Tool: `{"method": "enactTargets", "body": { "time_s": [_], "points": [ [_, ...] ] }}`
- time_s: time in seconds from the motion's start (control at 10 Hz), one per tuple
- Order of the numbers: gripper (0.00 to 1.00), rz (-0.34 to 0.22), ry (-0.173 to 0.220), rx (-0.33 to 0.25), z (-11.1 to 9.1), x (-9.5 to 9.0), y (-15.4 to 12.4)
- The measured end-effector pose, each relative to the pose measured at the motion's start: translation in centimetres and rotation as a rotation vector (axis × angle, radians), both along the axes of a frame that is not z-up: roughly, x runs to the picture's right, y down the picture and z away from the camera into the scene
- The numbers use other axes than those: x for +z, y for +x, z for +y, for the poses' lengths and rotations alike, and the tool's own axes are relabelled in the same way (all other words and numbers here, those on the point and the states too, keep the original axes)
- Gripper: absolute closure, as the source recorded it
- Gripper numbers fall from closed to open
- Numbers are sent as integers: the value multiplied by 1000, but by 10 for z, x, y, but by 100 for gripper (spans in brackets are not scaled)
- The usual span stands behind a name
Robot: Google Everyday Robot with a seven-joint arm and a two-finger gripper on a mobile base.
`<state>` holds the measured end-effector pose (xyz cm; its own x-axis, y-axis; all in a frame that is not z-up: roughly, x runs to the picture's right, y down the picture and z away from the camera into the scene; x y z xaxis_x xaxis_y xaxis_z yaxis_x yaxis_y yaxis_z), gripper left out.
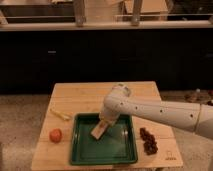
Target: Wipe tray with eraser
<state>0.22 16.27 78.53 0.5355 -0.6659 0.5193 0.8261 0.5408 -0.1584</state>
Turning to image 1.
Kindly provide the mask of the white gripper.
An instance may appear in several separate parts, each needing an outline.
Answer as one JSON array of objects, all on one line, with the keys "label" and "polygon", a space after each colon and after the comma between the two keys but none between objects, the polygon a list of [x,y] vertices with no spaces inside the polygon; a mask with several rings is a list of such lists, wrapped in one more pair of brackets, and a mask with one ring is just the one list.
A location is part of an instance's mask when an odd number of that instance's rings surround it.
[{"label": "white gripper", "polygon": [[99,119],[105,121],[110,126],[113,126],[118,120],[120,114],[114,110],[107,107],[103,107],[99,114]]}]

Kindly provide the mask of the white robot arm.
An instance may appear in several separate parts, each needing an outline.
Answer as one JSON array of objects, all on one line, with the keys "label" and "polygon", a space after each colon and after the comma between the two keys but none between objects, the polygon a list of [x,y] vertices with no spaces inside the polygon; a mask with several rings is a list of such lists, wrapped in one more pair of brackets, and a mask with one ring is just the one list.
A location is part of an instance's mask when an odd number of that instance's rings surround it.
[{"label": "white robot arm", "polygon": [[213,140],[213,106],[172,101],[138,100],[124,84],[105,96],[100,119],[114,124],[121,114],[169,125]]}]

